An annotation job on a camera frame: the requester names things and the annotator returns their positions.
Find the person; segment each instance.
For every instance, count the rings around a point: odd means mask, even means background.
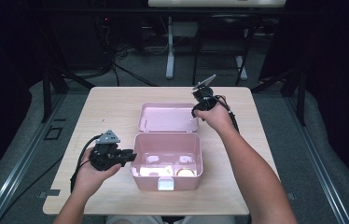
[[[221,138],[229,156],[236,183],[249,209],[252,223],[297,223],[279,178],[271,166],[236,131],[229,111],[222,104],[216,104],[209,111],[195,110],[194,113],[197,117],[205,120]],[[86,151],[83,161],[88,160],[90,152],[90,149]],[[75,188],[55,219],[55,223],[80,223],[87,200],[119,168],[118,164],[107,171],[100,172],[95,170],[89,162],[85,163],[80,168]],[[116,223],[116,221],[118,223],[133,223],[126,222],[129,220],[126,217],[113,216],[113,218],[109,218],[113,221],[112,223]],[[231,223],[234,220],[228,216],[221,216],[221,218],[229,218]],[[145,223],[149,220],[150,223],[163,223],[158,219],[159,217],[146,217],[143,221]],[[198,222],[197,219],[198,217],[185,217],[183,222],[179,223],[205,223]]]

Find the light wood tabletop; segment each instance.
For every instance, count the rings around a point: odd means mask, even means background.
[[[244,139],[277,173],[267,138],[262,128],[251,92],[240,87],[212,87],[225,95],[236,116]],[[70,178],[85,144],[95,135],[112,130],[119,138],[119,148],[134,148],[134,138],[144,103],[193,103],[191,87],[96,87],[91,89],[77,126],[52,183],[58,196],[48,196],[43,210],[58,214],[70,195]],[[86,215],[247,215],[225,148],[206,122],[200,120],[196,132],[201,137],[203,173],[195,190],[140,190],[127,162],[117,174],[107,179],[89,199]]]
[[[286,0],[148,0],[150,7],[283,7]]]

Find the pink lid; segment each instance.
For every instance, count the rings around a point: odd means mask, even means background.
[[[191,103],[145,103],[138,128],[144,133],[190,133],[198,130]]]

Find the open box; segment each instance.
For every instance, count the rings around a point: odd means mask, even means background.
[[[193,104],[145,103],[140,133],[135,137],[136,159],[131,171],[139,189],[196,189],[202,175],[201,140]]]

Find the person's right arm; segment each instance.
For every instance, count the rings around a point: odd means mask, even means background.
[[[253,224],[297,223],[276,173],[235,130],[227,109],[216,104],[210,111],[194,113],[220,136]]]

